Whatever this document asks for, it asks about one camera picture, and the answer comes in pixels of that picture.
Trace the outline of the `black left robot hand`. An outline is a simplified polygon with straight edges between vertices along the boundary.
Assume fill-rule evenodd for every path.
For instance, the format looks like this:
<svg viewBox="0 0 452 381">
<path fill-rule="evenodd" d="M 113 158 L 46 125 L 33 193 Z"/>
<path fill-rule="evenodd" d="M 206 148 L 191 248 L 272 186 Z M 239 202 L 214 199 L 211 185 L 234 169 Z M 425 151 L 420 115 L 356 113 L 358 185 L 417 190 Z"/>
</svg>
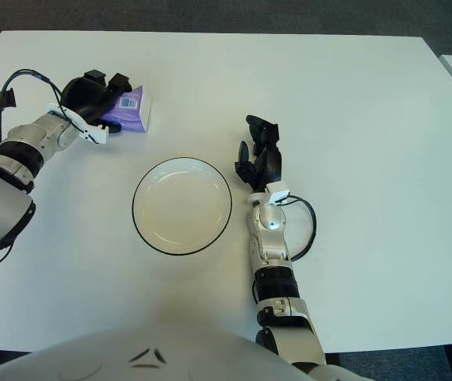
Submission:
<svg viewBox="0 0 452 381">
<path fill-rule="evenodd" d="M 107 83 L 105 73 L 94 69 L 72 79 L 64 87 L 60 102 L 79 114 L 87 124 L 108 127 L 110 134 L 119 133 L 121 124 L 107 121 L 104 115 L 116 105 L 123 93 L 130 91 L 132 86 L 128 77 L 116 73 Z"/>
</svg>

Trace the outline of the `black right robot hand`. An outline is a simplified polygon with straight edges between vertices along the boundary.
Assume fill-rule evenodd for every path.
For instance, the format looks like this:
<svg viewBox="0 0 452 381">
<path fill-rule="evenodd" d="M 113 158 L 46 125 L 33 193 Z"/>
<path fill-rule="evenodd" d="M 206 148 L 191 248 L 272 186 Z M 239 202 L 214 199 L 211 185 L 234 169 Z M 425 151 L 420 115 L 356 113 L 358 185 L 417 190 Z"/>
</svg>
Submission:
<svg viewBox="0 0 452 381">
<path fill-rule="evenodd" d="M 255 161 L 249 160 L 249 148 L 242 140 L 239 146 L 238 160 L 234 167 L 240 179 L 254 192 L 262 192 L 266 185 L 282 179 L 282 155 L 278 149 L 278 125 L 260 117 L 247 115 L 246 122 L 254 142 Z"/>
</svg>

